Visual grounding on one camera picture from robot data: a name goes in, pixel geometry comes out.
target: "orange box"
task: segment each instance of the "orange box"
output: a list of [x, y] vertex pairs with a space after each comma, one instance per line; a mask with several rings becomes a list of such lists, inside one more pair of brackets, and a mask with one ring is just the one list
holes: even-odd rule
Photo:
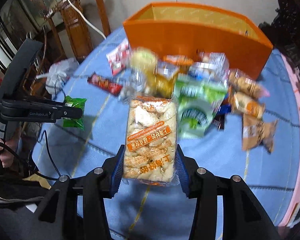
[[184, 55], [198, 60], [197, 51], [224, 52], [230, 68], [256, 79], [273, 49], [264, 33], [244, 15], [217, 7], [153, 2], [123, 22], [132, 48], [159, 55]]

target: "bread package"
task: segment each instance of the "bread package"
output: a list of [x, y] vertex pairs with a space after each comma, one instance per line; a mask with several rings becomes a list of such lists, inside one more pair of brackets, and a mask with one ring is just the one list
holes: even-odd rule
[[170, 99], [137, 96], [131, 100], [124, 178], [159, 185], [171, 182], [175, 173], [176, 114], [177, 105]]

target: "green package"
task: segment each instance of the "green package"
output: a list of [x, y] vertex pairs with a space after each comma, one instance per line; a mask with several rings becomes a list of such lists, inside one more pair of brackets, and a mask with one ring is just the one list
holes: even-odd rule
[[222, 83], [178, 75], [173, 96], [178, 98], [178, 136], [202, 138], [227, 94]]
[[[86, 104], [85, 98], [71, 98], [70, 96], [66, 96], [64, 103], [66, 106], [77, 107], [82, 109], [82, 113], [84, 113], [84, 106]], [[84, 130], [83, 127], [83, 115], [79, 119], [74, 118], [63, 118], [63, 127], [77, 127]]]

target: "red candy bar wrapper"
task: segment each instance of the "red candy bar wrapper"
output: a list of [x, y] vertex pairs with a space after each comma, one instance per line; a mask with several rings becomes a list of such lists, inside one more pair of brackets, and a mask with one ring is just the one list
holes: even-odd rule
[[102, 76], [93, 73], [91, 77], [88, 78], [88, 83], [101, 88], [104, 91], [109, 92], [114, 96], [118, 96], [123, 86], [112, 82], [110, 79], [104, 78]]

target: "wooden chair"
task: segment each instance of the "wooden chair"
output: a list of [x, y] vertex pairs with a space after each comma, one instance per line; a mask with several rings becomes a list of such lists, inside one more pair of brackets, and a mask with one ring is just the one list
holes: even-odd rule
[[[80, 0], [70, 0], [74, 6], [76, 6], [81, 12], [82, 7], [80, 4]], [[103, 27], [103, 31], [105, 36], [108, 36], [110, 31], [109, 20], [106, 15], [105, 4], [103, 0], [96, 0], [99, 15], [101, 18], [101, 23]], [[56, 27], [52, 21], [52, 16], [56, 13], [60, 12], [65, 23], [66, 31], [70, 40], [70, 44], [72, 50], [74, 52], [75, 57], [80, 62], [85, 59], [90, 52], [93, 50], [92, 43], [90, 40], [89, 32], [85, 21], [82, 17], [70, 6], [67, 0], [62, 0], [58, 2], [45, 16], [45, 19], [48, 20], [53, 35], [58, 44], [61, 55], [65, 55], [64, 49], [62, 47], [60, 38], [58, 36], [58, 32]]]

